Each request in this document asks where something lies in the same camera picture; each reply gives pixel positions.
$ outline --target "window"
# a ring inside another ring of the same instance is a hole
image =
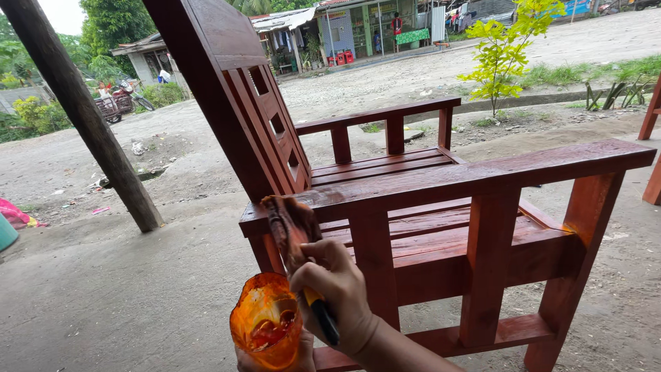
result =
[[[147,66],[149,66],[153,79],[156,79],[161,74],[161,70],[165,70],[169,74],[173,73],[167,49],[152,50],[144,53],[143,56],[145,57]]]
[[[332,38],[333,42],[338,42],[340,41],[340,29],[339,28],[332,28],[330,30],[330,37]]]

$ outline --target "green tablecloth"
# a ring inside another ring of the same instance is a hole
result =
[[[429,28],[423,28],[422,30],[415,30],[409,32],[403,32],[397,35],[397,44],[406,44],[408,42],[414,42],[416,40],[429,39]]]

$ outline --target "teal bucket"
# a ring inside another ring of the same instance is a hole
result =
[[[0,251],[8,248],[18,238],[19,232],[14,230],[9,221],[0,214]]]

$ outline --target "hand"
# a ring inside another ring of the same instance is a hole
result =
[[[344,244],[319,240],[301,244],[301,250],[305,257],[312,257],[317,262],[305,263],[290,277],[290,291],[297,294],[303,324],[328,344],[303,298],[303,286],[308,286],[324,296],[336,319],[340,343],[334,349],[351,357],[367,344],[379,324],[379,317],[369,309],[365,277]]]
[[[315,372],[315,362],[312,360],[312,349],[315,338],[310,331],[301,329],[301,337],[298,341],[297,359],[282,372]],[[234,347],[237,354],[237,370],[239,372],[263,372],[264,368],[259,365],[247,352]]]

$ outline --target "pink bag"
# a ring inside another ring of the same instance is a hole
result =
[[[2,198],[0,198],[0,213],[2,213],[16,230],[28,227],[48,226],[48,224],[39,223],[39,221],[23,213],[14,204]]]

